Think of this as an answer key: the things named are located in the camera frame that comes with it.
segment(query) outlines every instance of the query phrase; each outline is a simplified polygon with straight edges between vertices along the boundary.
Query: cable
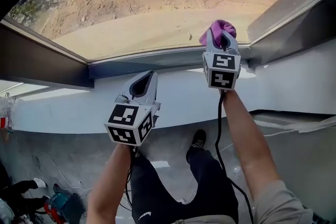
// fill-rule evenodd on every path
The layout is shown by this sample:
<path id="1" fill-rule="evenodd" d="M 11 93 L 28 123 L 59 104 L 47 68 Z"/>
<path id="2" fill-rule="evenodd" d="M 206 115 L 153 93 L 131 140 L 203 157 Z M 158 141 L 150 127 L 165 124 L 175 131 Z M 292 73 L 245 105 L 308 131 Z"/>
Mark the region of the cable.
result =
<path id="1" fill-rule="evenodd" d="M 225 166 L 224 166 L 222 157 L 220 155 L 221 153 L 219 152 L 219 149 L 218 149 L 219 140 L 221 139 L 221 135 L 222 135 L 222 105 L 223 105 L 223 100 L 225 98 L 226 93 L 223 90 L 221 90 L 220 94 L 221 95 L 220 95 L 219 104 L 218 104 L 218 136 L 217 136 L 217 141 L 215 143 L 215 148 L 216 148 L 216 152 L 217 152 L 217 156 L 218 156 L 218 160 L 220 162 L 220 165 L 221 165 L 223 171 L 226 173 Z M 237 184 L 234 183 L 230 178 L 229 178 L 229 180 L 231 181 L 231 184 L 236 189 L 238 189 L 241 192 L 241 194 L 244 195 L 244 198 L 246 200 L 247 207 L 248 207 L 248 212 L 250 214 L 251 222 L 252 222 L 252 224 L 254 224 L 251 205 L 250 205 L 250 202 L 248 201 L 248 197 L 247 197 L 246 193 L 240 187 L 238 187 Z"/>
<path id="2" fill-rule="evenodd" d="M 49 155 L 48 152 L 41 152 L 39 154 L 36 155 L 36 157 L 42 155 L 42 154 L 47 154 L 50 158 L 50 160 L 52 161 L 52 163 L 56 166 L 56 168 L 59 170 L 59 172 L 61 173 L 62 177 L 64 178 L 64 180 L 69 184 L 69 186 L 71 188 L 74 188 L 74 189 L 81 189 L 81 190 L 85 190 L 85 191 L 89 191 L 89 190 L 92 190 L 92 188 L 81 188 L 81 187 L 74 187 L 72 184 L 70 184 L 70 182 L 67 180 L 67 178 L 65 177 L 65 175 L 63 174 L 62 170 L 58 167 L 58 165 L 54 162 L 54 160 L 52 159 L 52 157 Z"/>
<path id="3" fill-rule="evenodd" d="M 127 190 L 127 192 L 130 192 L 131 190 L 129 189 L 129 190 Z M 124 191 L 124 194 L 126 193 L 126 191 Z M 128 202 L 128 200 L 124 197 L 124 196 L 122 196 L 122 198 L 125 200 L 125 201 L 127 201 Z"/>
<path id="4" fill-rule="evenodd" d="M 129 181 L 131 180 L 131 174 L 132 174 L 132 168 L 133 168 L 133 160 L 134 160 L 134 157 L 135 157 L 135 147 L 130 146 L 129 148 L 130 148 L 130 154 L 131 154 L 131 164 L 130 164 L 130 168 L 128 169 L 128 173 L 127 173 L 127 180 L 126 180 L 126 186 L 125 186 L 125 191 L 124 191 L 124 193 L 126 194 L 127 202 L 128 202 L 128 204 L 129 204 L 129 206 L 132 208 L 132 201 L 131 201 L 130 196 L 129 196 L 129 194 L 128 194 L 128 192 L 129 192 L 130 190 L 128 190 L 127 185 L 128 185 L 128 183 L 129 183 Z"/>
<path id="5" fill-rule="evenodd" d="M 119 204 L 122 208 L 125 208 L 126 210 L 128 210 L 129 212 L 132 212 L 132 210 L 128 209 L 127 207 L 125 207 L 124 205 L 122 204 Z"/>
<path id="6" fill-rule="evenodd" d="M 296 131 L 296 130 L 294 130 L 294 129 L 290 129 L 290 130 L 287 130 L 287 131 L 281 131 L 281 132 L 274 133 L 274 134 L 265 134 L 264 137 L 272 137 L 272 136 L 276 136 L 276 135 L 279 135 L 279 134 L 286 134 L 286 133 L 291 133 L 291 132 L 295 132 L 295 131 Z M 226 146 L 225 148 L 222 148 L 222 149 L 219 151 L 219 153 L 222 152 L 222 151 L 224 151 L 224 150 L 226 150 L 227 148 L 229 148 L 229 147 L 231 147 L 231 146 L 233 146 L 233 143 L 229 144 L 229 145 Z"/>

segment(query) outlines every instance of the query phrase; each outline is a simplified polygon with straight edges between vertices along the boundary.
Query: gray sleeve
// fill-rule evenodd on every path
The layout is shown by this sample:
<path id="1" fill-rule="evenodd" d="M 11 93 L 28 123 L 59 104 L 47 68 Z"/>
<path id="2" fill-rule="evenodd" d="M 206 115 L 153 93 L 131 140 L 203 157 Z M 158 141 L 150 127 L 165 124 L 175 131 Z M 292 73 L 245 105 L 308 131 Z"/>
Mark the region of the gray sleeve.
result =
<path id="1" fill-rule="evenodd" d="M 255 201 L 257 224 L 311 224 L 312 217 L 312 210 L 304 209 L 281 180 L 270 183 Z"/>

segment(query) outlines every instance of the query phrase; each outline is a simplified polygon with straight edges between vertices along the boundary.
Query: black cable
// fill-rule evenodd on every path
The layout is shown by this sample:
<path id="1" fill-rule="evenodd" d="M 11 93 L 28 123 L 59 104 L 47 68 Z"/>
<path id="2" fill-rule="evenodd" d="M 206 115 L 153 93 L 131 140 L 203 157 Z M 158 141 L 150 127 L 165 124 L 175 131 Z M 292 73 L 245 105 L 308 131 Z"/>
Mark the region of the black cable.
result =
<path id="1" fill-rule="evenodd" d="M 129 192 L 130 190 L 127 189 L 127 188 L 128 188 L 128 187 L 127 187 L 127 184 L 128 184 L 129 181 L 131 180 L 131 174 L 132 174 L 132 168 L 133 168 L 133 159 L 134 159 L 134 157 L 135 157 L 135 152 L 134 152 L 135 147 L 130 146 L 129 148 L 130 148 L 130 154 L 131 154 L 131 164 L 130 164 L 130 168 L 128 169 L 128 172 L 127 172 L 127 179 L 126 179 L 126 186 L 125 186 L 125 191 L 124 191 L 124 193 L 126 194 L 127 202 L 128 202 L 128 204 L 129 204 L 129 206 L 132 208 L 132 202 L 131 202 L 130 196 L 129 196 L 129 194 L 128 194 L 128 192 Z"/>
<path id="2" fill-rule="evenodd" d="M 221 135 L 222 135 L 222 105 L 223 105 L 223 100 L 225 98 L 226 93 L 223 90 L 221 90 L 220 94 L 221 95 L 220 95 L 219 104 L 218 104 L 218 136 L 217 136 L 217 141 L 215 143 L 215 148 L 216 148 L 216 152 L 217 152 L 217 156 L 218 156 L 220 165 L 221 165 L 222 169 L 224 170 L 224 172 L 226 173 L 225 166 L 224 166 L 222 157 L 220 155 L 221 153 L 219 152 L 219 149 L 218 149 L 219 140 L 221 139 Z M 251 222 L 252 222 L 252 224 L 254 224 L 254 222 L 253 222 L 253 214 L 252 214 L 252 210 L 251 210 L 251 205 L 250 205 L 250 202 L 248 201 L 246 193 L 240 187 L 238 187 L 237 184 L 234 183 L 230 178 L 228 178 L 228 179 L 231 181 L 231 184 L 236 189 L 238 189 L 241 192 L 241 194 L 244 195 L 244 198 L 246 200 L 247 207 L 248 207 L 248 212 L 250 214 Z"/>
<path id="3" fill-rule="evenodd" d="M 128 210 L 129 212 L 132 212 L 132 210 L 128 209 L 127 207 L 125 207 L 124 205 L 122 204 L 119 204 L 121 207 L 125 208 L 126 210 Z"/>

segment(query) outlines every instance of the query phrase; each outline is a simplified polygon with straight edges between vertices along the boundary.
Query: black shoe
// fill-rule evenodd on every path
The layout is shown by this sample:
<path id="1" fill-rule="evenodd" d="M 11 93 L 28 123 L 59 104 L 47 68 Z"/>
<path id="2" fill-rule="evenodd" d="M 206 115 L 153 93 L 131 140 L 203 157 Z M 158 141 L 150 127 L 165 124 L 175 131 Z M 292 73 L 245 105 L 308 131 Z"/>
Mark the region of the black shoe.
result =
<path id="1" fill-rule="evenodd" d="M 196 151 L 199 149 L 203 149 L 203 146 L 205 145 L 206 142 L 206 133 L 204 130 L 198 130 L 193 138 L 193 141 L 191 143 L 191 146 L 189 150 L 187 151 L 186 154 L 186 159 L 188 161 L 188 157 L 192 151 Z"/>

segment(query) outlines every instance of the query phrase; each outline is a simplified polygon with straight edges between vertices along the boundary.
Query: concrete floor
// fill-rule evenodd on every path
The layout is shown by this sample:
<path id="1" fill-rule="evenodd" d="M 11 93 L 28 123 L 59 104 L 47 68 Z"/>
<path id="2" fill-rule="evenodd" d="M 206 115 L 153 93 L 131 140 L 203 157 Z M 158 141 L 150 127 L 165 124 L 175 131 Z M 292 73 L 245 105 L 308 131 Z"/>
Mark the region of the concrete floor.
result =
<path id="1" fill-rule="evenodd" d="M 281 122 L 283 120 L 256 116 L 261 121 Z M 157 166 L 164 161 L 166 167 L 158 167 L 156 171 L 163 185 L 176 200 L 188 202 L 197 190 L 197 183 L 185 160 L 185 153 L 190 145 L 193 134 L 198 129 L 207 132 L 206 148 L 215 156 L 214 143 L 217 137 L 217 122 L 170 127 L 153 130 L 143 144 L 141 150 L 147 158 L 156 162 Z M 278 133 L 282 130 L 261 128 L 264 134 Z M 282 179 L 307 207 L 329 220 L 335 220 L 336 212 L 336 129 L 333 127 L 311 133 L 299 134 L 290 132 L 268 137 L 267 141 Z M 219 149 L 231 144 L 227 121 L 223 119 L 222 139 Z M 0 159 L 14 182 L 34 177 L 44 179 L 48 189 L 31 190 L 25 196 L 40 197 L 52 195 L 54 183 L 62 188 L 77 192 L 87 205 L 87 194 L 97 180 L 104 164 L 112 153 L 115 145 L 107 134 L 44 134 L 15 132 L 8 143 L 0 141 Z M 72 188 L 61 176 L 60 171 L 52 163 L 47 152 L 62 170 Z M 33 160 L 32 154 L 38 156 L 39 165 Z M 247 185 L 239 161 L 232 146 L 221 152 L 228 176 L 246 193 Z M 249 223 L 244 197 L 236 192 L 239 202 L 239 222 Z M 121 203 L 129 207 L 125 199 Z M 47 223 L 51 220 L 44 217 Z M 117 223 L 134 223 L 131 212 L 119 207 Z"/>

